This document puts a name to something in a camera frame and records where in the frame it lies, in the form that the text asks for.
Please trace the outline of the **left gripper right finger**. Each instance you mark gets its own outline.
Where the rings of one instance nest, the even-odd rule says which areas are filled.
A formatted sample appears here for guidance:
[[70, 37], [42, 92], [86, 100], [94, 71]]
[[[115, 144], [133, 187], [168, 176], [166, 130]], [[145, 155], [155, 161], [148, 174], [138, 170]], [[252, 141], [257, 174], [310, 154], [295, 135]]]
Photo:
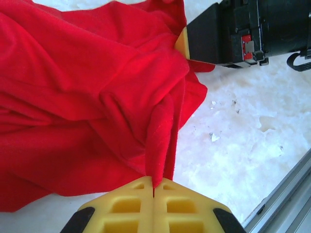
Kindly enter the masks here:
[[245, 233], [224, 204], [171, 180], [155, 189], [154, 233]]

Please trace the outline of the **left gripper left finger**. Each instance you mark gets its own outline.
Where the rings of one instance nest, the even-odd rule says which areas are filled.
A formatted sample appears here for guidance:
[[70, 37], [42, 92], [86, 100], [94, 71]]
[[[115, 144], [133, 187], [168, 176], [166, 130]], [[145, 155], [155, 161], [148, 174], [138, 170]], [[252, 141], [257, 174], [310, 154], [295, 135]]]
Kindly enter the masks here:
[[145, 176], [83, 204], [62, 233], [152, 233], [153, 185]]

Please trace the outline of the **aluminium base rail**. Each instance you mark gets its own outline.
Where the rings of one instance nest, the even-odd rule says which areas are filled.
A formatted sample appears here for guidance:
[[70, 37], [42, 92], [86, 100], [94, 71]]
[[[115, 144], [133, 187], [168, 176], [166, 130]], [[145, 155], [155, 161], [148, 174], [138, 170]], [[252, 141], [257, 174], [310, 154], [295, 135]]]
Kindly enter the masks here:
[[311, 233], [311, 149], [242, 225], [247, 233]]

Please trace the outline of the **red t-shirt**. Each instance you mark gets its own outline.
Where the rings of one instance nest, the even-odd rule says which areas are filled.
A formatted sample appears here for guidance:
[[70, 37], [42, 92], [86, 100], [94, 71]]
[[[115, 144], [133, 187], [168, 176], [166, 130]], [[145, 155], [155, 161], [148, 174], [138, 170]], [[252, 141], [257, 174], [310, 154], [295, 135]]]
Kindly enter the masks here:
[[0, 212], [174, 173], [213, 65], [174, 48], [183, 0], [67, 11], [0, 0]]

